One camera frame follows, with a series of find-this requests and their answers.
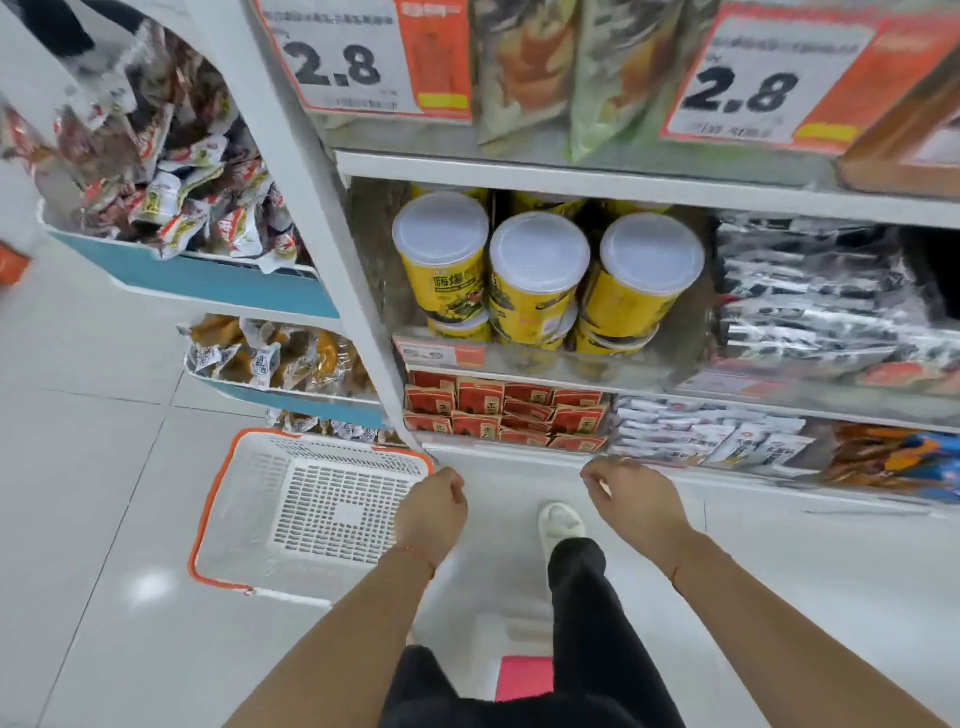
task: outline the white slipper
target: white slipper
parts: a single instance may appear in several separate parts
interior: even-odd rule
[[[537,518],[540,527],[540,543],[543,546],[543,558],[550,563],[553,549],[560,541],[566,539],[582,539],[587,536],[580,514],[566,503],[547,503],[540,509]]]

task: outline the snack bin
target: snack bin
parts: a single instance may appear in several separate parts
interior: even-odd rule
[[[43,202],[37,217],[50,235],[125,286],[200,301],[340,318],[310,266],[298,265],[292,271],[266,275],[252,261],[240,258],[187,252],[170,260],[157,260],[154,252],[140,243],[59,230],[46,219]]]
[[[207,586],[329,606],[395,543],[394,513],[432,461],[267,429],[237,433],[188,562]]]

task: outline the black pants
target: black pants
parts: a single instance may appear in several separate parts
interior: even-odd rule
[[[606,569],[607,559],[591,539],[561,541],[550,557],[554,691],[611,698],[643,728],[684,728]],[[384,711],[409,700],[456,696],[433,652],[407,647]]]

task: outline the shopping basket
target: shopping basket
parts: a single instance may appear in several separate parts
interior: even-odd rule
[[[394,544],[429,458],[270,429],[237,433],[206,498],[189,571],[209,586],[329,605]]]

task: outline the blue display bin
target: blue display bin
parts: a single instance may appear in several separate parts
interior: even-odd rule
[[[44,219],[42,204],[38,214],[53,237],[124,285],[200,301],[340,318],[323,282],[309,266],[266,275],[252,261],[217,255],[188,252],[157,260],[149,247],[139,243],[58,230]]]

